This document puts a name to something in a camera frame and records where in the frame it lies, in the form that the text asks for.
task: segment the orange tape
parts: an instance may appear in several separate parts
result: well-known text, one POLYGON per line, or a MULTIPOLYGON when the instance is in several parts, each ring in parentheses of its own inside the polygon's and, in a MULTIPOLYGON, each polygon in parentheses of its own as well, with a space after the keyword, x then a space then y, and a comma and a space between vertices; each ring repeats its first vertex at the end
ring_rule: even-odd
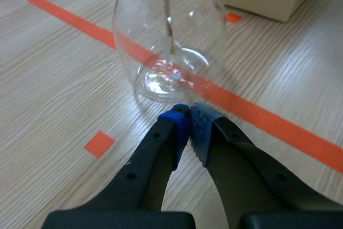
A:
POLYGON ((229 12, 226 16, 226 20, 232 24, 238 23, 242 18, 243 16, 232 12, 229 12))
MULTIPOLYGON (((29 2, 60 20, 74 26, 82 32, 85 32, 89 36, 115 48, 113 35, 110 31, 99 28, 87 22, 83 18, 48 2, 47 0, 29 0, 29 2)), ((123 35, 120 35, 118 40, 120 45, 132 58, 148 67, 152 64, 150 60, 158 58, 156 54, 137 45, 123 35)), ((193 76, 192 80, 195 82, 196 86, 195 91, 198 92, 200 89, 199 87, 203 87, 205 80, 195 75, 190 76, 193 76)), ((225 90, 224 88, 219 87, 218 85, 212 84, 211 87, 208 87, 208 90, 203 94, 203 98, 226 109, 230 113, 253 124, 266 133, 310 155, 318 161, 332 167, 340 173, 343 173, 343 149, 339 146, 320 138, 319 136, 225 90)))
POLYGON ((106 151, 113 145, 114 139, 99 131, 94 137, 84 146, 84 148, 96 158, 101 158, 106 151))
POLYGON ((89 21, 76 16, 75 14, 60 8, 53 3, 46 1, 46 0, 29 0, 29 2, 40 9, 43 9, 47 13, 52 14, 53 16, 57 17, 59 20, 64 21, 67 24, 75 27, 76 29, 86 33, 87 35, 91 36, 92 38, 99 40, 106 45, 116 48, 114 44, 114 39, 112 32, 100 28, 99 26, 90 23, 89 21))

